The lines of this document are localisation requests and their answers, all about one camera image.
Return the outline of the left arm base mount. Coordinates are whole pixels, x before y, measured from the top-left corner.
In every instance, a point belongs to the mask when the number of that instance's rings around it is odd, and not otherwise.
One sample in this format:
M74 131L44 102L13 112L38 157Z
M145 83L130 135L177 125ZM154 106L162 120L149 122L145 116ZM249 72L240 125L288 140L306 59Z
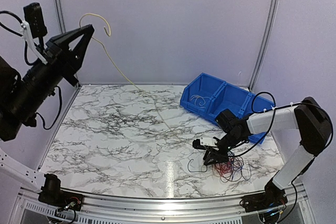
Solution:
M80 211L82 207L82 202L84 196L82 194L73 193L69 191L60 190L59 192L52 194L47 192L40 192L38 194L38 200L45 204L55 206L61 209L65 209L66 206L70 205L72 202L75 203L74 206L70 206L69 209Z

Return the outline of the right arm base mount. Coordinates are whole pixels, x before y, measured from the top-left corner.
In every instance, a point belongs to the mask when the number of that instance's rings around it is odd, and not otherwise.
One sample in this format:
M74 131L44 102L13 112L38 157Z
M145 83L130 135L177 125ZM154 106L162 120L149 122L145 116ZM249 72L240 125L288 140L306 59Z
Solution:
M280 194L279 197L273 197L267 193L257 193L245 195L242 197L239 205L245 212L261 211L269 208L275 208L287 204L286 195Z

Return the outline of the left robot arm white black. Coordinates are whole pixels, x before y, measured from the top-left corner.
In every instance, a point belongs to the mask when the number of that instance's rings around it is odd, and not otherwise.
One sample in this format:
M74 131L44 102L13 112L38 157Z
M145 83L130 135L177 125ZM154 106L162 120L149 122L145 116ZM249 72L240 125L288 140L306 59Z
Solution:
M39 107L65 79L78 84L75 74L82 67L94 33L92 25L51 37L39 59L22 77L1 59L1 140L14 140L22 125L35 127Z

